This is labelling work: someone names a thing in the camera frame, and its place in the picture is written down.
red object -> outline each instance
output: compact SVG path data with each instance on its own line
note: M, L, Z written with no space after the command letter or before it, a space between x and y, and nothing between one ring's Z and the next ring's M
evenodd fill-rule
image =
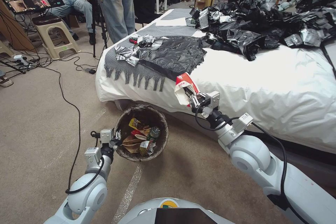
M132 132L131 132L131 134L132 135L142 135L142 136L145 136L144 134L142 134L139 130L133 130Z
M138 42L132 38L129 39L129 41L132 43L132 44L137 44Z

stool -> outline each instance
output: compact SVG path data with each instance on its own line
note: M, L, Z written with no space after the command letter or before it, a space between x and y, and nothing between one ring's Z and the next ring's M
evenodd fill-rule
M8 54L9 57L15 56L15 53L0 40L0 53L2 52Z
M32 18L32 22L42 40L43 47L53 60L60 59L60 52L65 50L73 49L77 53L81 51L61 18L54 15L48 15L34 17ZM54 28L61 30L61 37L52 40L48 31ZM54 42L55 44L61 42L66 44L56 46L54 45Z

wicker basket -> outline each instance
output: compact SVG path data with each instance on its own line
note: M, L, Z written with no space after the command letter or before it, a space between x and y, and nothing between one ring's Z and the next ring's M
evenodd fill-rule
M165 148L168 142L168 124L165 116L152 108L149 105L137 104L127 109L118 119L115 129L121 129L121 139L125 139L134 130L128 124L135 117L141 123L150 126L158 126L161 129L161 134L156 140L156 147L153 149L153 154L150 156L141 156L140 153L130 153L123 146L119 146L117 153L119 156L131 160L133 162L144 162L156 158Z

silver foil wrapper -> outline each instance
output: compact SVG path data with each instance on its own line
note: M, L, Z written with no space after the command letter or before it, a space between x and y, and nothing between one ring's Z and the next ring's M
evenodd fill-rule
M302 39L299 34L292 34L289 37L285 38L285 43L287 46L299 46L302 44Z

white paper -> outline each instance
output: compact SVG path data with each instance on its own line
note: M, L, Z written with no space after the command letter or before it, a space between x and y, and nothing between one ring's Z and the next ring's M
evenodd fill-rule
M187 22L186 18L181 17L179 19L158 20L156 26L187 26Z

